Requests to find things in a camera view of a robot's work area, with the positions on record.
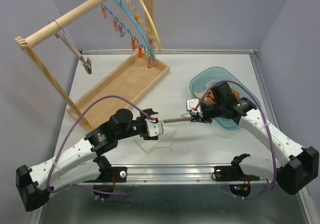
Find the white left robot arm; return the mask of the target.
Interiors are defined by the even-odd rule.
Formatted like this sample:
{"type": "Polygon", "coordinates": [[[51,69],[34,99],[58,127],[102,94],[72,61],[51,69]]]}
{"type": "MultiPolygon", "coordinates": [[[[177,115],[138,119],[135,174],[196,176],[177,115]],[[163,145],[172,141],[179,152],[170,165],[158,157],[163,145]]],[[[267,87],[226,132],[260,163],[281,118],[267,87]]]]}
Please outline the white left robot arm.
{"type": "Polygon", "coordinates": [[[86,181],[111,177],[111,165],[104,153],[116,148],[119,140],[141,136],[157,140],[164,132],[157,118],[141,115],[136,119],[128,109],[120,109],[108,121],[86,134],[76,144],[51,159],[16,169],[15,185],[27,212],[50,199],[50,194],[86,181]]]}

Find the wooden clamp hanger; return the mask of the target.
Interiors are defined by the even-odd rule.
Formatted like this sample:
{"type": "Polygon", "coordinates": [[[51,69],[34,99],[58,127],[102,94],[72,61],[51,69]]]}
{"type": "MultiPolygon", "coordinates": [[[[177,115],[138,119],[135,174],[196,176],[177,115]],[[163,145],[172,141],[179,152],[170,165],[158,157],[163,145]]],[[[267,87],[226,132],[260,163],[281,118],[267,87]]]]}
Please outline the wooden clamp hanger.
{"type": "Polygon", "coordinates": [[[169,119],[163,119],[163,123],[177,123],[177,122],[190,122],[194,116],[192,116],[189,113],[182,114],[178,118],[169,118],[169,119]]]}
{"type": "Polygon", "coordinates": [[[65,30],[61,27],[61,24],[59,22],[57,22],[56,20],[52,20],[52,22],[57,24],[62,30],[62,32],[58,31],[54,34],[56,38],[59,38],[72,51],[72,53],[83,65],[87,74],[92,74],[92,64],[90,58],[85,59],[82,53],[65,37],[65,30]]]}

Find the brown underwear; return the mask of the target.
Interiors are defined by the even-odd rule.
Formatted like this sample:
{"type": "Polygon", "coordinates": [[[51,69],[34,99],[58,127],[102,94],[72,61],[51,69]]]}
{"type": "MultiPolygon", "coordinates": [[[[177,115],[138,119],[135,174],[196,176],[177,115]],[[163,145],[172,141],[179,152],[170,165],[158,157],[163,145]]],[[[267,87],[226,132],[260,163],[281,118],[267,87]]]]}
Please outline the brown underwear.
{"type": "MultiPolygon", "coordinates": [[[[240,97],[240,94],[234,90],[234,89],[231,89],[232,93],[235,95],[236,99],[239,99],[240,97]]],[[[205,97],[205,99],[203,100],[205,104],[207,105],[210,105],[210,104],[215,104],[216,103],[216,100],[215,100],[215,97],[212,93],[212,91],[210,91],[207,96],[205,97]]]]}

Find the beige underwear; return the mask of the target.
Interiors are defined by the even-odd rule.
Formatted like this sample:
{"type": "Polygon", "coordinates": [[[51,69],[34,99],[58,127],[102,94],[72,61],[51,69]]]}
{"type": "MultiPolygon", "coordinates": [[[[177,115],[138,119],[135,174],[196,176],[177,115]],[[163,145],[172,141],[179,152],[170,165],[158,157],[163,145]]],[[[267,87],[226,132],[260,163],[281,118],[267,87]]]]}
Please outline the beige underwear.
{"type": "Polygon", "coordinates": [[[201,91],[201,92],[195,92],[195,95],[197,98],[201,99],[202,96],[204,95],[204,93],[209,90],[208,94],[205,96],[205,98],[203,99],[203,103],[205,104],[214,104],[214,96],[211,92],[211,90],[209,89],[210,85],[207,85],[206,88],[201,91]]]}

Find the yellow plastic clip hanger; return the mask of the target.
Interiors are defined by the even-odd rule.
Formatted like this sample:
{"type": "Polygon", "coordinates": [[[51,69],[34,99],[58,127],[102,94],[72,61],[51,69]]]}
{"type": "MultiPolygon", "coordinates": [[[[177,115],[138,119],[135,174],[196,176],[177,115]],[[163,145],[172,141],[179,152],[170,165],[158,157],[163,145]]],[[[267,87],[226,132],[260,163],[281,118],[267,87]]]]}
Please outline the yellow plastic clip hanger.
{"type": "Polygon", "coordinates": [[[162,52],[162,43],[155,26],[154,0],[138,0],[144,12],[144,19],[142,18],[142,15],[139,14],[138,10],[134,7],[133,3],[130,0],[126,1],[129,4],[130,9],[133,11],[136,22],[143,26],[148,44],[151,45],[153,51],[157,49],[159,52],[162,52]]]}

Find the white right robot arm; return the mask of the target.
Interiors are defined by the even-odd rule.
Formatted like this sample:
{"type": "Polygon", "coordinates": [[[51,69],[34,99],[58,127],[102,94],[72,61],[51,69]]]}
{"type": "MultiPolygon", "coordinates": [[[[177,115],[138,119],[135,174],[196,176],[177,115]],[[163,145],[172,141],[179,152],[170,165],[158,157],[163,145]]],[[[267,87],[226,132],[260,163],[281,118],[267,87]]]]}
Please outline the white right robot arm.
{"type": "Polygon", "coordinates": [[[271,159],[259,159],[251,154],[233,158],[231,164],[219,167],[217,181],[237,181],[252,176],[270,182],[270,189],[279,185],[286,193],[295,195],[319,174],[320,154],[314,147],[305,148],[293,141],[266,119],[256,98],[236,96],[231,80],[222,80],[201,93],[192,108],[199,122],[211,123],[225,117],[251,133],[271,152],[271,159]]]}

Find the white underwear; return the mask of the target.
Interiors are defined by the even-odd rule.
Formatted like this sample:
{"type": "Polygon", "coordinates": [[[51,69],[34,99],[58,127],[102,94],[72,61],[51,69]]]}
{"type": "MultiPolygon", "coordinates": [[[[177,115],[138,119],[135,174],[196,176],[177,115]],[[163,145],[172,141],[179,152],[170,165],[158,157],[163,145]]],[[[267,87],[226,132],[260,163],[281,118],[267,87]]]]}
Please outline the white underwear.
{"type": "Polygon", "coordinates": [[[158,140],[144,140],[142,137],[134,137],[136,144],[148,155],[156,149],[170,148],[174,142],[177,128],[172,126],[164,127],[164,133],[158,140]]]}

